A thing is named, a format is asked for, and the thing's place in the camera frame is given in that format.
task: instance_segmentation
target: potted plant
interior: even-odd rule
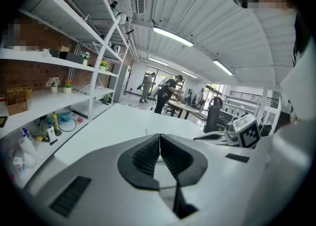
[[[58,77],[50,77],[46,82],[46,87],[50,87],[52,93],[57,93],[57,87],[60,85]]]
[[[106,61],[101,61],[99,69],[106,71],[106,70],[108,70],[108,68],[109,68],[108,63]]]
[[[80,56],[83,58],[83,65],[88,65],[88,59],[90,57],[90,53],[81,51]]]
[[[65,80],[65,85],[64,85],[64,93],[71,93],[71,88],[74,84],[73,80]]]

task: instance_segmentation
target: railing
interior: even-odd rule
[[[262,99],[262,96],[260,96],[260,95],[250,94],[250,93],[245,93],[245,92],[239,92],[239,91],[234,91],[234,90],[231,91],[231,96],[240,97],[240,98],[244,98],[244,99],[250,99],[250,100]],[[278,106],[278,99],[267,97],[266,105],[270,106],[270,107],[273,107],[273,108],[277,108],[277,106]]]

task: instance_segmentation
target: storage box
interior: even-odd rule
[[[32,87],[16,87],[6,89],[6,94],[25,92],[26,98],[32,98]]]
[[[26,101],[26,93],[19,92],[19,93],[13,93],[8,94],[6,97],[6,104],[7,104],[7,111],[9,116],[17,114],[17,113],[23,113],[25,111],[28,111],[28,105]]]
[[[84,60],[81,56],[69,52],[59,52],[59,58],[79,64],[83,64]]]
[[[69,47],[66,47],[66,46],[61,46],[59,51],[60,52],[69,52],[70,48]]]
[[[52,57],[59,58],[59,51],[58,50],[50,49],[49,53],[51,54]]]

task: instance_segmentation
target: ceiling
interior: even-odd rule
[[[100,31],[107,30],[104,23],[109,14],[101,0],[72,1],[91,15]],[[117,10],[132,16],[122,31],[135,30],[132,48],[140,60],[156,58],[203,82],[269,89],[279,88],[291,70],[295,41],[295,13],[291,10],[242,9],[233,0],[145,0],[144,13],[137,14],[136,0],[117,1]],[[152,32],[153,24],[194,45],[188,47]],[[214,59],[237,73],[229,76],[213,64]]]

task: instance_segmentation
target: person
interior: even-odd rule
[[[176,89],[176,85],[182,80],[183,77],[178,75],[174,79],[169,79],[160,89],[157,96],[157,106],[155,108],[155,113],[161,114],[163,106],[171,98],[172,94],[179,91]]]
[[[149,89],[152,85],[155,85],[156,83],[153,82],[153,78],[156,76],[155,73],[152,73],[150,76],[147,76],[145,79],[144,79],[144,85],[143,85],[143,94],[139,100],[139,102],[141,103],[148,103],[147,101],[147,96],[148,96],[148,92],[149,92]]]
[[[151,97],[152,97],[152,98],[155,98],[156,95],[158,95],[158,92],[159,92],[160,88],[162,88],[162,87],[164,86],[164,84],[165,84],[169,79],[172,79],[172,78],[173,78],[173,76],[172,76],[172,77],[169,77],[169,78],[165,78],[164,80],[162,80],[162,81],[158,84],[158,86],[152,91]]]

